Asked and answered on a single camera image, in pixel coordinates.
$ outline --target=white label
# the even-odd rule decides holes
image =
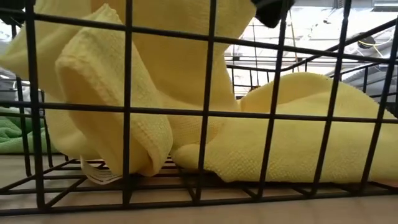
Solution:
[[[112,172],[107,170],[101,170],[93,167],[86,162],[82,157],[80,158],[81,171],[87,176],[89,180],[96,184],[106,185],[122,178],[121,175],[114,175]]]

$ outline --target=green cloth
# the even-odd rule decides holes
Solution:
[[[0,107],[0,153],[22,153],[24,146],[22,143],[21,118],[13,116],[2,116],[1,113],[17,113],[18,111],[9,108]],[[33,152],[33,134],[32,134],[32,118],[25,118],[27,141],[29,152]],[[40,119],[42,151],[47,152],[47,144],[45,140],[44,120]]]

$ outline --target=metal wire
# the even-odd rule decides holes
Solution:
[[[26,19],[25,28],[27,31],[27,49],[29,55],[29,81],[30,81],[30,98],[31,102],[23,101],[22,96],[22,82],[21,79],[17,78],[17,93],[19,101],[0,101],[1,106],[14,106],[20,108],[19,114],[14,113],[0,113],[0,116],[11,116],[21,118],[21,129],[22,129],[22,141],[24,145],[24,177],[17,182],[7,184],[3,187],[0,186],[0,195],[24,195],[24,194],[35,194],[37,206],[33,208],[23,209],[3,209],[0,210],[0,216],[6,215],[31,215],[31,214],[43,214],[43,213],[67,213],[67,212],[88,212],[88,211],[107,211],[107,210],[120,210],[120,209],[144,209],[144,208],[169,208],[169,207],[190,207],[197,205],[227,205],[235,203],[253,203],[253,202],[277,202],[287,200],[303,200],[303,199],[315,199],[315,198],[335,198],[335,197],[354,197],[354,196],[365,196],[365,195],[389,195],[397,194],[398,188],[387,184],[378,182],[368,182],[369,172],[371,169],[371,163],[373,161],[374,151],[376,150],[377,139],[379,136],[380,128],[382,124],[398,124],[397,119],[383,119],[384,110],[386,107],[387,97],[396,95],[397,93],[389,93],[389,86],[391,84],[392,73],[394,71],[394,65],[398,65],[396,60],[396,51],[398,47],[398,32],[396,30],[394,40],[391,48],[390,58],[371,58],[363,57],[358,55],[346,55],[343,53],[345,46],[352,44],[358,40],[361,40],[367,36],[373,35],[385,29],[388,29],[397,24],[397,20],[389,21],[385,24],[375,27],[357,37],[346,40],[346,30],[348,24],[348,14],[350,10],[351,1],[345,2],[344,19],[342,23],[340,42],[338,45],[322,50],[303,49],[298,47],[285,46],[285,18],[286,13],[282,13],[282,22],[280,23],[280,36],[279,43],[267,44],[259,42],[250,42],[246,40],[236,40],[226,37],[215,36],[215,22],[216,22],[216,0],[210,0],[210,18],[209,18],[209,32],[208,35],[199,34],[188,34],[183,32],[175,32],[170,30],[157,30],[146,27],[136,27],[132,25],[132,0],[126,0],[126,25],[118,24],[107,24],[104,22],[84,21],[81,19],[65,18],[58,16],[50,16],[43,14],[35,14],[33,8],[33,0],[28,0],[26,5],[26,12],[22,13],[19,11],[13,11],[9,9],[0,9],[1,14],[9,14],[16,17],[24,17]],[[287,7],[286,1],[282,12]],[[35,48],[35,24],[34,21],[46,21],[54,23],[72,24],[76,26],[88,26],[102,29],[119,30],[125,32],[125,62],[124,62],[124,105],[123,106],[103,106],[103,105],[78,105],[78,104],[64,104],[64,103],[47,103],[42,94],[42,102],[39,102],[39,90],[38,90],[38,78],[37,78],[37,64],[36,64],[36,48]],[[184,39],[195,39],[200,41],[208,42],[207,61],[206,61],[206,76],[205,76],[205,89],[203,90],[203,109],[202,110],[174,110],[174,109],[161,109],[161,108],[140,108],[131,106],[131,62],[132,58],[132,39],[133,33],[145,33],[150,35],[164,35],[168,37],[184,38]],[[16,28],[12,28],[13,35],[16,34]],[[251,68],[237,65],[228,65],[232,74],[232,86],[234,87],[255,87],[253,86],[252,73],[253,72],[265,72],[267,81],[270,82],[269,72],[274,73],[274,87],[272,90],[271,110],[266,114],[259,113],[242,113],[242,112],[225,112],[225,111],[212,111],[210,110],[210,93],[211,93],[211,72],[212,72],[212,61],[213,61],[213,47],[217,42],[224,44],[236,44],[244,45],[255,48],[265,48],[277,50],[277,60],[275,69],[265,68]],[[283,52],[297,52],[304,54],[313,54],[314,56],[306,58],[297,62],[296,64],[282,68],[282,56]],[[326,116],[310,116],[310,115],[294,115],[294,114],[277,114],[277,96],[279,93],[279,82],[280,74],[284,71],[294,70],[298,66],[305,65],[305,71],[307,71],[308,64],[319,57],[334,57],[336,58],[335,74],[333,77],[333,85],[330,95],[330,103],[328,107],[328,114]],[[343,58],[360,60],[367,63],[363,66],[353,68],[351,70],[341,72],[341,63]],[[338,89],[338,83],[341,80],[343,74],[365,70],[364,85],[362,91],[366,93],[366,86],[368,85],[368,70],[370,67],[378,66],[379,64],[388,64],[386,73],[386,81],[384,83],[384,89],[382,94],[373,95],[370,97],[381,97],[379,111],[377,118],[351,118],[351,117],[336,117],[333,115],[333,110],[336,101],[336,93]],[[234,81],[235,69],[249,70],[251,76],[251,85],[237,85]],[[25,114],[24,108],[31,108],[32,114]],[[86,177],[83,174],[59,174],[59,171],[66,170],[81,170],[76,164],[80,164],[80,161],[70,160],[65,156],[65,162],[59,165],[53,165],[54,158],[59,157],[57,154],[51,152],[50,138],[48,134],[47,123],[45,120],[45,113],[43,116],[40,115],[40,109],[45,110],[77,110],[77,111],[105,111],[113,113],[123,113],[124,115],[124,126],[123,126],[123,179],[121,183],[116,185],[107,186],[94,186],[94,187],[81,187]],[[200,152],[198,157],[198,170],[197,172],[191,172],[181,167],[177,167],[169,158],[166,162],[163,170],[169,172],[161,172],[153,176],[153,179],[157,178],[173,178],[179,177],[182,181],[181,184],[155,184],[145,185],[142,184],[144,177],[136,174],[129,174],[129,136],[130,136],[130,115],[134,113],[142,114],[174,114],[174,115],[187,115],[187,116],[200,116],[202,117],[201,124],[201,136],[200,136]],[[224,183],[214,173],[208,172],[204,169],[205,154],[206,154],[206,135],[209,116],[215,117],[229,117],[229,118],[253,118],[253,119],[268,119],[269,125],[267,127],[266,144],[264,146],[264,155],[262,158],[262,167],[259,182],[237,182],[237,183]],[[26,118],[32,119],[32,128],[34,136],[34,174],[32,174],[30,168],[30,152],[27,143],[27,131],[26,131]],[[47,143],[47,157],[50,168],[43,168],[43,155],[41,147],[41,134],[40,134],[40,118],[44,119],[45,122],[45,133]],[[296,121],[320,121],[325,122],[325,131],[323,134],[322,144],[320,148],[319,160],[317,161],[317,168],[314,173],[314,179],[312,183],[272,183],[266,182],[267,165],[269,159],[269,153],[271,150],[272,142],[272,131],[274,122],[276,119],[285,120],[296,120]],[[328,136],[330,127],[333,122],[355,122],[355,123],[374,123],[374,132],[371,139],[371,145],[369,147],[369,154],[366,159],[366,165],[364,166],[364,172],[359,185],[338,185],[334,183],[321,183],[320,177],[322,176],[323,160],[325,158],[325,152],[328,142]],[[90,161],[90,164],[98,164],[98,169],[109,169],[104,166],[103,161]],[[45,187],[44,180],[75,180],[69,187]],[[35,187],[31,189],[21,189],[20,186],[30,181],[35,181]],[[369,190],[367,186],[376,186],[378,189]],[[340,192],[324,193],[320,189],[339,189]],[[137,190],[170,190],[170,189],[182,189],[186,190],[190,196],[189,200],[182,202],[148,202],[140,203],[131,201],[131,196]],[[203,191],[208,189],[235,189],[243,192],[244,198],[226,198],[226,199],[203,199]],[[290,189],[297,194],[291,195],[267,195],[268,189]],[[105,192],[105,191],[121,191],[122,192],[122,203],[117,205],[85,205],[85,206],[58,206],[58,202],[64,197],[68,197],[74,192]],[[58,193],[53,199],[45,203],[44,195],[49,193]]]

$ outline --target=wire basket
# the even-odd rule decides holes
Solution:
[[[368,182],[369,171],[371,169],[374,152],[376,149],[377,139],[384,123],[397,124],[398,120],[383,119],[384,109],[387,105],[387,97],[396,95],[396,93],[389,93],[389,86],[393,77],[394,66],[398,65],[396,60],[396,51],[398,46],[398,31],[395,31],[394,40],[392,42],[390,58],[373,58],[364,57],[359,55],[344,54],[344,47],[355,43],[359,40],[369,37],[373,34],[394,27],[398,20],[389,21],[378,27],[375,27],[367,32],[346,40],[346,33],[348,27],[348,16],[351,8],[351,1],[345,1],[344,19],[341,26],[340,43],[336,46],[330,47],[325,50],[303,49],[300,47],[291,47],[284,45],[285,28],[286,28],[286,13],[282,16],[280,23],[280,37],[279,44],[267,44],[260,42],[251,42],[239,39],[229,39],[226,37],[215,36],[215,14],[216,14],[216,0],[209,0],[210,7],[210,29],[209,36],[199,34],[188,34],[182,32],[175,32],[170,30],[155,30],[145,27],[132,26],[131,18],[132,1],[126,1],[126,26],[106,24],[104,22],[85,21],[80,19],[72,19],[66,17],[57,17],[44,14],[34,13],[33,1],[26,1],[25,13],[13,11],[10,9],[0,9],[1,14],[9,14],[13,16],[22,16],[26,18],[25,28],[27,31],[27,46],[29,54],[29,81],[31,90],[31,102],[25,102],[22,98],[22,85],[21,79],[17,78],[17,89],[20,101],[0,101],[1,106],[13,106],[20,108],[19,114],[2,114],[2,116],[16,116],[21,118],[22,135],[24,142],[24,159],[18,159],[19,162],[24,163],[26,177],[19,179],[12,183],[4,183],[5,186],[0,188],[0,196],[5,199],[5,203],[12,204],[15,201],[15,196],[31,195],[34,197],[35,205],[26,208],[1,208],[0,216],[8,215],[31,215],[41,213],[68,213],[68,212],[88,212],[88,211],[105,211],[105,210],[126,210],[126,209],[144,209],[144,208],[167,208],[167,207],[194,207],[202,205],[226,205],[237,203],[254,203],[254,202],[277,202],[288,200],[305,200],[316,198],[336,198],[336,197],[357,197],[367,195],[390,195],[398,193],[398,188],[393,185],[382,184],[378,182]],[[135,108],[130,104],[131,92],[131,42],[126,41],[125,49],[125,105],[124,107],[112,107],[101,105],[76,105],[76,104],[63,104],[63,103],[46,103],[44,96],[41,95],[39,100],[38,78],[37,78],[37,58],[35,47],[35,24],[34,21],[45,21],[53,23],[70,24],[76,26],[96,27],[101,29],[120,30],[126,33],[126,40],[131,39],[132,33],[143,33],[152,35],[163,35],[167,37],[175,37],[182,39],[195,39],[208,42],[208,58],[206,66],[206,79],[205,79],[205,95],[203,111],[188,111],[188,110],[161,110],[155,108]],[[211,85],[211,70],[212,70],[212,51],[215,43],[243,45],[248,47],[264,48],[277,50],[277,61],[275,69],[265,68],[252,68],[237,65],[228,65],[228,69],[232,74],[235,70],[249,70],[250,74],[254,72],[275,73],[274,87],[272,90],[271,111],[268,114],[257,113],[232,113],[232,112],[219,112],[210,111],[210,85]],[[282,68],[283,52],[299,52],[303,54],[312,54],[313,56],[305,58],[294,65]],[[333,78],[333,86],[331,89],[330,103],[328,107],[327,116],[309,116],[309,115],[287,115],[276,114],[277,108],[277,95],[279,91],[280,74],[284,71],[293,71],[299,66],[304,66],[307,71],[307,66],[311,61],[322,56],[336,58],[335,74]],[[341,72],[341,64],[344,58],[358,60],[364,62],[364,65],[358,68]],[[356,70],[364,70],[364,85],[363,91],[366,92],[368,70],[371,67],[386,64],[388,69],[386,72],[386,80],[382,94],[374,95],[371,97],[380,97],[379,111],[376,119],[366,118],[341,118],[333,116],[333,110],[336,102],[336,92],[341,76],[344,73],[353,72]],[[251,82],[251,85],[244,86],[250,89],[257,86]],[[398,100],[396,103],[390,105],[391,111],[398,114]],[[24,108],[31,108],[32,114],[24,114]],[[84,185],[87,177],[81,173],[80,161],[69,159],[58,153],[52,152],[47,124],[45,124],[47,153],[41,151],[41,138],[40,138],[40,118],[45,121],[45,113],[40,114],[42,109],[46,110],[80,110],[80,111],[102,111],[102,112],[117,112],[124,113],[124,133],[129,133],[129,115],[131,113],[147,113],[147,114],[176,114],[176,115],[190,115],[201,116],[201,138],[200,138],[200,153],[198,158],[198,169],[194,172],[185,170],[176,166],[171,158],[168,158],[164,164],[161,172],[151,177],[143,177],[137,174],[129,174],[129,138],[124,138],[123,142],[123,178],[121,181],[111,185],[98,186],[98,185]],[[268,119],[269,125],[266,134],[266,145],[264,149],[264,157],[261,169],[261,178],[259,182],[223,182],[217,175],[204,170],[205,160],[205,143],[206,132],[209,116],[219,117],[239,117],[239,118],[257,118]],[[27,133],[25,130],[25,119],[32,118],[33,138],[34,138],[34,153],[31,154],[27,145]],[[289,119],[296,121],[323,121],[325,122],[325,131],[323,133],[322,144],[320,148],[318,162],[316,164],[316,171],[312,183],[280,183],[280,182],[265,182],[267,174],[267,163],[269,159],[269,152],[272,141],[272,131],[274,121],[277,119]],[[327,140],[333,122],[356,122],[356,123],[374,123],[374,132],[369,146],[369,153],[366,159],[366,165],[363,170],[361,182],[358,184],[336,184],[336,183],[321,183],[320,177],[322,174],[322,165],[325,158]],[[2,155],[5,158],[14,158],[10,155]],[[107,169],[103,161],[90,161],[90,164],[97,165],[99,169]],[[68,186],[51,187],[52,182],[64,181]],[[78,205],[70,205],[61,203],[66,198],[82,195],[95,194],[100,197],[102,192],[111,192],[112,199],[105,199],[102,202],[87,202]],[[181,193],[183,196],[175,196],[176,192]],[[166,194],[170,197],[167,199],[159,200],[155,195]]]

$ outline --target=yellow cloth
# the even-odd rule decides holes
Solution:
[[[209,1],[135,0],[133,23],[174,31],[208,33]],[[37,1],[35,11],[120,24],[124,0]],[[250,1],[219,0],[216,35],[238,38],[255,13]],[[123,105],[124,33],[36,22],[40,88],[55,102]],[[0,65],[28,77],[25,30],[12,41]],[[201,110],[207,43],[133,34],[132,105]],[[210,109],[266,113],[272,83],[234,99],[226,71],[225,44],[216,44]],[[326,115],[331,81],[311,73],[282,77],[278,113]],[[335,116],[375,118],[377,103],[341,84]],[[123,114],[47,112],[51,138],[60,151],[79,158],[104,159],[121,173]],[[268,121],[210,118],[205,169],[225,181],[258,181]],[[310,182],[325,123],[275,121],[267,180]],[[356,182],[363,170],[373,124],[333,123],[322,181]],[[186,168],[197,167],[201,118],[131,115],[131,172],[156,174],[171,151]],[[383,124],[372,179],[397,179],[396,126]]]

